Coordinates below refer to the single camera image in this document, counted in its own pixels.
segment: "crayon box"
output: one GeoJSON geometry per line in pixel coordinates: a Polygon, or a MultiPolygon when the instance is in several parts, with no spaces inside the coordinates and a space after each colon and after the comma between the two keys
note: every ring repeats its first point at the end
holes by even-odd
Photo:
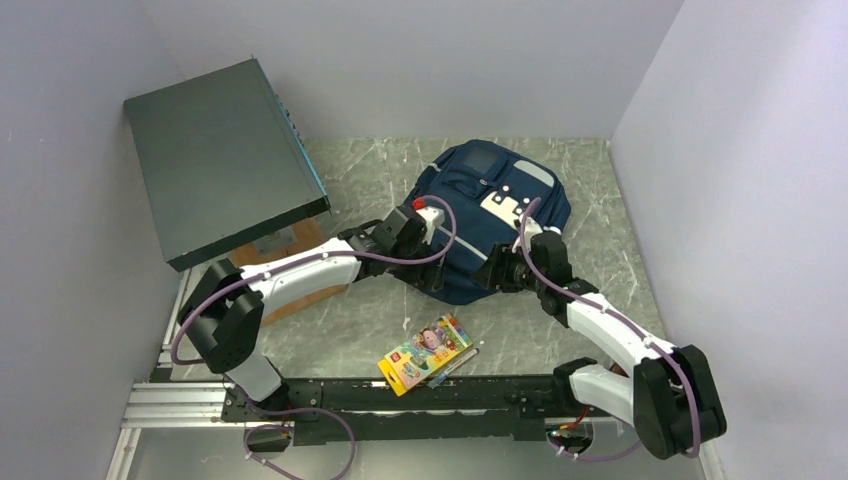
{"type": "Polygon", "coordinates": [[[377,366],[401,396],[470,346],[468,334],[448,313],[386,354],[377,366]]]}

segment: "blue backpack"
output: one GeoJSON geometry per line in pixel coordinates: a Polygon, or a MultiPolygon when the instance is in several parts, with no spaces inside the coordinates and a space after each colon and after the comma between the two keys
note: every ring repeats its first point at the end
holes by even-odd
{"type": "MultiPolygon", "coordinates": [[[[565,189],[552,171],[485,140],[471,140],[442,153],[424,169],[403,204],[411,206],[422,195],[441,197],[456,215],[457,238],[445,259],[444,284],[439,290],[421,290],[452,305],[467,305],[497,291],[471,276],[496,244],[511,244],[518,238],[515,222],[532,199],[542,199],[533,215],[542,227],[561,233],[571,214],[565,189]]],[[[433,236],[434,253],[450,237],[449,222],[446,219],[433,236]]]]}

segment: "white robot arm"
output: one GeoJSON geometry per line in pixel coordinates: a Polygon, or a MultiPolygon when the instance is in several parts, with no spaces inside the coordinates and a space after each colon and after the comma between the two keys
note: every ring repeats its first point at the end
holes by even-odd
{"type": "MultiPolygon", "coordinates": [[[[443,219],[442,211],[436,208],[416,211],[397,207],[382,222],[347,230],[299,255],[242,269],[226,260],[218,262],[209,268],[181,310],[181,331],[189,336],[213,373],[227,375],[261,408],[281,410],[288,403],[288,385],[255,350],[262,316],[310,293],[387,272],[415,285],[438,284],[438,264],[422,265],[409,259],[430,254],[433,232],[443,219]],[[380,255],[401,259],[407,265],[393,265],[380,255]]],[[[626,375],[613,373],[591,359],[578,359],[554,370],[554,395],[571,407],[597,407],[633,425],[642,442],[659,458],[685,451],[692,443],[692,424],[688,406],[681,402],[679,379],[649,343],[606,313],[614,307],[594,286],[573,277],[560,235],[540,228],[530,231],[527,240],[532,243],[534,265],[557,285],[600,305],[600,310],[541,283],[514,245],[496,246],[474,279],[504,293],[536,292],[545,312],[592,340],[626,375]]],[[[690,384],[697,387],[704,440],[723,434],[726,423],[706,357],[693,346],[677,348],[636,328],[660,350],[674,356],[690,384]]]]}

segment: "cartoon character print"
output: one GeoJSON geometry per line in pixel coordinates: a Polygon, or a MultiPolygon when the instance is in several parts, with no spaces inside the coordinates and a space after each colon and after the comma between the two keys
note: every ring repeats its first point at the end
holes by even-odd
{"type": "Polygon", "coordinates": [[[406,362],[403,362],[403,371],[409,376],[409,378],[418,378],[421,376],[421,373],[418,370],[412,368],[412,365],[406,362]]]}
{"type": "Polygon", "coordinates": [[[442,327],[427,327],[415,335],[413,343],[430,353],[434,353],[442,345],[445,338],[447,336],[442,327]]]}

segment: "metal bracket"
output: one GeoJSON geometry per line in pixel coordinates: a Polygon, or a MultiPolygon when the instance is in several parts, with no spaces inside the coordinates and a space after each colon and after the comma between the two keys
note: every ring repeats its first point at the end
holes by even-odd
{"type": "MultiPolygon", "coordinates": [[[[289,401],[291,408],[321,407],[323,404],[323,389],[319,382],[294,380],[288,381],[289,401]]],[[[247,404],[247,399],[239,390],[228,388],[224,398],[221,420],[224,422],[254,422],[279,420],[280,417],[261,415],[253,411],[247,404]]],[[[298,413],[291,416],[295,422],[314,422],[319,417],[318,413],[298,413]]]]}
{"type": "Polygon", "coordinates": [[[121,428],[243,428],[221,421],[227,394],[224,382],[137,383],[133,385],[121,428]]]}

